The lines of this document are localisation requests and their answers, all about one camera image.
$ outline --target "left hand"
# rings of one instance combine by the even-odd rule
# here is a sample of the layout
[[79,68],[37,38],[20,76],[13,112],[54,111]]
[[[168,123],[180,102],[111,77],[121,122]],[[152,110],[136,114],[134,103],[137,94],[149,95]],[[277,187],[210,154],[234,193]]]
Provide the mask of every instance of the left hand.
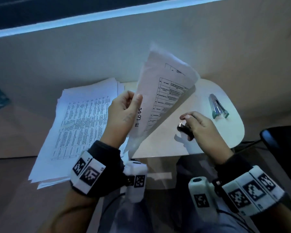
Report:
[[131,91],[115,98],[108,108],[108,122],[100,141],[118,149],[132,129],[141,102],[142,95]]

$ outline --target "silver stapler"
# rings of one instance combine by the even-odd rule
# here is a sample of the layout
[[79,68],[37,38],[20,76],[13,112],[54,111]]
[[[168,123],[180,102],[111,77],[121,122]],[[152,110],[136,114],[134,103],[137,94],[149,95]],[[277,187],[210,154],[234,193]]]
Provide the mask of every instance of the silver stapler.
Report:
[[209,102],[212,109],[212,117],[215,119],[217,116],[223,114],[225,118],[229,116],[226,109],[220,104],[217,97],[214,94],[210,94]]

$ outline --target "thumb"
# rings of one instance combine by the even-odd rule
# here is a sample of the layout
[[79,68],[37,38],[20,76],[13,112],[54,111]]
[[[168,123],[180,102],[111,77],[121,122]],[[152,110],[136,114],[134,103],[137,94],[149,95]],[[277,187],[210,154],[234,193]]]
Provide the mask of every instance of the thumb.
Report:
[[187,114],[185,117],[186,123],[191,127],[191,129],[194,131],[195,129],[198,129],[201,125],[200,123],[194,118],[192,115]]
[[138,109],[141,106],[141,102],[142,102],[142,95],[138,94],[138,95],[134,95],[134,97],[132,98],[132,102],[130,102],[130,105],[128,107],[128,110],[133,111],[134,113],[137,113]]

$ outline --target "right hand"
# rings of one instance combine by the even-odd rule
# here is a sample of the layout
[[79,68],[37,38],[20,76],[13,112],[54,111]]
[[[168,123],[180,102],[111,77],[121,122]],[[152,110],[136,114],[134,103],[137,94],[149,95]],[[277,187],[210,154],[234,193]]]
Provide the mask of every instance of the right hand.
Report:
[[192,130],[199,147],[217,164],[225,163],[233,155],[211,119],[196,111],[185,113],[180,119],[186,120],[186,126]]

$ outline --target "black chair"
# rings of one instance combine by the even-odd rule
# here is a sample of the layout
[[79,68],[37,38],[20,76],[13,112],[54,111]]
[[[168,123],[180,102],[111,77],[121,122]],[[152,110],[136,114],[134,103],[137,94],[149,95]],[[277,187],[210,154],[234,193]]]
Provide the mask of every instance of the black chair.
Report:
[[260,137],[291,179],[291,126],[265,129]]

